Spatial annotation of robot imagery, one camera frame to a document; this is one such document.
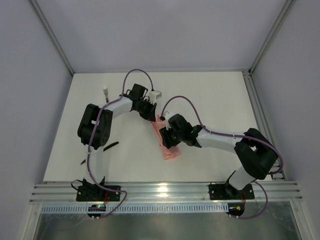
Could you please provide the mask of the black handled knife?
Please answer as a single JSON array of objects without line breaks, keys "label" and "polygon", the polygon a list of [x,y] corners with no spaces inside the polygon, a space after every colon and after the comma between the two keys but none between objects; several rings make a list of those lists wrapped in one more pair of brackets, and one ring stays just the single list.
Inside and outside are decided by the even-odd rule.
[{"label": "black handled knife", "polygon": [[[119,144],[119,142],[116,141],[116,142],[113,142],[113,143],[107,145],[106,147],[103,148],[103,152],[107,151],[108,149],[110,149],[110,148],[112,148],[112,147],[114,147],[114,146],[116,146],[116,145],[118,145],[118,144]],[[80,163],[80,165],[83,165],[85,162],[86,162],[86,159],[84,159],[84,160]]]}]

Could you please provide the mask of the pink cloth napkin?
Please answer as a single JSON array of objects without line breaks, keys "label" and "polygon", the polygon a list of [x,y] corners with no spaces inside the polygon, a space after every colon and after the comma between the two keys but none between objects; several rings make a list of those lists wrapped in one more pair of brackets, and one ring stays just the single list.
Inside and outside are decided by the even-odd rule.
[{"label": "pink cloth napkin", "polygon": [[172,143],[166,138],[166,135],[162,135],[162,129],[167,130],[167,128],[166,122],[161,120],[160,114],[155,116],[155,121],[151,122],[151,126],[158,141],[162,158],[165,161],[169,161],[179,157],[181,155],[180,149],[176,145],[172,145]]}]

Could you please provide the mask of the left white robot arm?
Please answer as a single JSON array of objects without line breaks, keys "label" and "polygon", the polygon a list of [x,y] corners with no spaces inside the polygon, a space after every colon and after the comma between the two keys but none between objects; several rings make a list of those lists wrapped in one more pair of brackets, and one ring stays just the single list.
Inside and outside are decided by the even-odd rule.
[{"label": "left white robot arm", "polygon": [[83,189],[105,188],[103,152],[111,135],[113,119],[136,111],[143,119],[155,122],[157,99],[161,97],[160,91],[154,89],[148,91],[144,86],[135,83],[132,89],[123,92],[117,99],[104,106],[94,104],[86,106],[77,130],[81,143],[87,147],[86,173],[81,181]]}]

